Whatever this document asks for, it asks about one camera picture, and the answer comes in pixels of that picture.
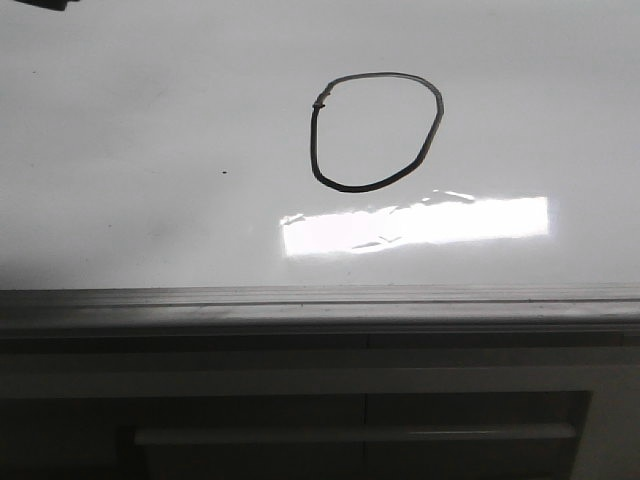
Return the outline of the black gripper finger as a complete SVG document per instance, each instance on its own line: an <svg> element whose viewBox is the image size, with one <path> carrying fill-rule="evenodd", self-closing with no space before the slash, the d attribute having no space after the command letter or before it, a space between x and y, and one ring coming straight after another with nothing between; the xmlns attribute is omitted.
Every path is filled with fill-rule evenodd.
<svg viewBox="0 0 640 480"><path fill-rule="evenodd" d="M78 0L15 0L18 3L52 11L65 11L68 4Z"/></svg>

